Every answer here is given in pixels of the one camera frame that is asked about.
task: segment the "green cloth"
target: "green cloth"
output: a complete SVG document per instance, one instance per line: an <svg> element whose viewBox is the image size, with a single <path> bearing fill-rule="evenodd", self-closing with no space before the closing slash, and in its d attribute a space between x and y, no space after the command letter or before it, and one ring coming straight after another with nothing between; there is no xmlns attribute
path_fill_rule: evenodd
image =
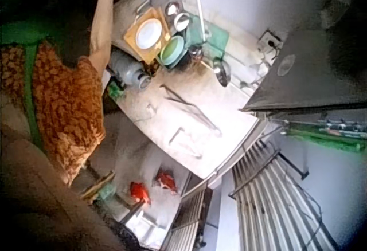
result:
<svg viewBox="0 0 367 251"><path fill-rule="evenodd" d="M1 26L1 45L17 43L25 48L25 108L32 142L41 150L43 150L42 139L32 99L32 75L39 43L54 32L54 26L38 20L19 21Z"/></svg>
<svg viewBox="0 0 367 251"><path fill-rule="evenodd" d="M367 140L359 138L349 138L345 136L331 135L320 131L320 127L313 125L291 124L287 135L299 140L305 140L325 147L330 147L347 152L365 152Z"/></svg>

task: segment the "woman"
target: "woman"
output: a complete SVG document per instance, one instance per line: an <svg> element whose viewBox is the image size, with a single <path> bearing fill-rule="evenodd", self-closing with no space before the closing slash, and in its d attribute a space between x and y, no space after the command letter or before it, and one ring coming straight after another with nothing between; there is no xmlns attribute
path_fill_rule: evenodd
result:
<svg viewBox="0 0 367 251"><path fill-rule="evenodd" d="M62 64L42 30L2 28L2 148L13 138L32 141L68 186L105 136L101 77L111 53L112 10L113 0L98 0L90 55L76 69Z"/></svg>

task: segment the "green bowl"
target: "green bowl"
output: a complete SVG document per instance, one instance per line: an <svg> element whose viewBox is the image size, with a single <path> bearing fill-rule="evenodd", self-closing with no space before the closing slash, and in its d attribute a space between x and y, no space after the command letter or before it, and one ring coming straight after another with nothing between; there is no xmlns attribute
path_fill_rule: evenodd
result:
<svg viewBox="0 0 367 251"><path fill-rule="evenodd" d="M168 44L162 49L159 56L162 64L165 66L172 64L181 55L184 45L185 40L182 36L176 35L172 37Z"/></svg>

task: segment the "kitchen counter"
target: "kitchen counter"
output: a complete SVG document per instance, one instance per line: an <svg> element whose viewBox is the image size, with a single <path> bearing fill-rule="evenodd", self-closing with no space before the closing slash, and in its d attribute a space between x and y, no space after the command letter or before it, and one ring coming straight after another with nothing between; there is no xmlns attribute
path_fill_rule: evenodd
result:
<svg viewBox="0 0 367 251"><path fill-rule="evenodd" d="M239 112L248 96L223 88L211 69L160 68L144 91L126 89L120 109L158 147L200 178L230 157L257 118Z"/></svg>

